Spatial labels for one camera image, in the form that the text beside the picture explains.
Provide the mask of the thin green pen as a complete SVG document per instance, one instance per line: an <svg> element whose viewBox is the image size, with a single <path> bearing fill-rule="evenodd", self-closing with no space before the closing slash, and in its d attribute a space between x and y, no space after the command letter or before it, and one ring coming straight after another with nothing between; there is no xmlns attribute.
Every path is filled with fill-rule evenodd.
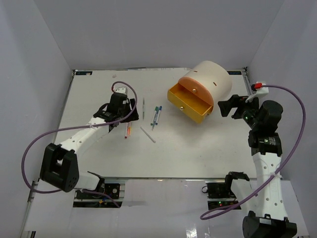
<svg viewBox="0 0 317 238"><path fill-rule="evenodd" d="M142 100L142 120L145 119L145 98Z"/></svg>

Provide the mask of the yellow drawer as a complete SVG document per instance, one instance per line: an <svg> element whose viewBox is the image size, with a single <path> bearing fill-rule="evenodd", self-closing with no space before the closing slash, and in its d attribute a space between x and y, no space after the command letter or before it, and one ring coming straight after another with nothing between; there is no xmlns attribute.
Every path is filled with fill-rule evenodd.
<svg viewBox="0 0 317 238"><path fill-rule="evenodd" d="M179 83L168 90L167 99L196 123L202 123L205 117L213 111L213 106L200 99Z"/></svg>

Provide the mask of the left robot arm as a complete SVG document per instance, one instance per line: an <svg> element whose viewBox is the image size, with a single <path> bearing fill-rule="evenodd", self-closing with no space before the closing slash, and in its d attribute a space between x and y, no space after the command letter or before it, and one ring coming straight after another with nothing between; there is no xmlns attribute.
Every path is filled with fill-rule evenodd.
<svg viewBox="0 0 317 238"><path fill-rule="evenodd" d="M64 192L85 189L94 198L101 197L105 191L101 176L81 172L79 160L95 142L120 123L138 120L136 104L137 100L129 99L125 93L114 92L110 102L93 114L85 128L67 140L51 143L45 148L40 179Z"/></svg>

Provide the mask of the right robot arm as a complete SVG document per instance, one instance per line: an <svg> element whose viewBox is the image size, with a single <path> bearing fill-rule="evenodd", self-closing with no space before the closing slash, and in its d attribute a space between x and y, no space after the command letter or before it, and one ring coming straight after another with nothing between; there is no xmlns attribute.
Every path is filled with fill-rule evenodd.
<svg viewBox="0 0 317 238"><path fill-rule="evenodd" d="M259 103L258 98L233 95L219 101L221 115L227 117L232 109L233 119L243 119L250 127L248 144L256 168L256 192L239 206L244 213L243 236L246 238L293 238L297 225L289 221L284 207L281 178L277 169L281 164L282 145L276 132L283 107L272 100Z"/></svg>

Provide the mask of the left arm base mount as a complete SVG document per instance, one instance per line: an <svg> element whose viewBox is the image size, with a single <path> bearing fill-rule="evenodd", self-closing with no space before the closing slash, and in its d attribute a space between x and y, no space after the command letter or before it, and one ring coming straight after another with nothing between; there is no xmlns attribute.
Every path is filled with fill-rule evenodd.
<svg viewBox="0 0 317 238"><path fill-rule="evenodd" d="M98 194L76 190L74 208L120 208L124 198L125 184L117 181L102 182L95 190Z"/></svg>

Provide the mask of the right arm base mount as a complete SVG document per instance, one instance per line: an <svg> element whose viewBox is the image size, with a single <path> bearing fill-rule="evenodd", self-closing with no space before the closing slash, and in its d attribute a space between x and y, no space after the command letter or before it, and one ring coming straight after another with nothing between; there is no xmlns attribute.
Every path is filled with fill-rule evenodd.
<svg viewBox="0 0 317 238"><path fill-rule="evenodd" d="M237 197L231 190L233 180L250 181L244 172L229 172L225 176L224 181L209 181L202 187L201 192L206 194L208 198L209 210L214 208L221 208L223 210L225 206L238 203Z"/></svg>

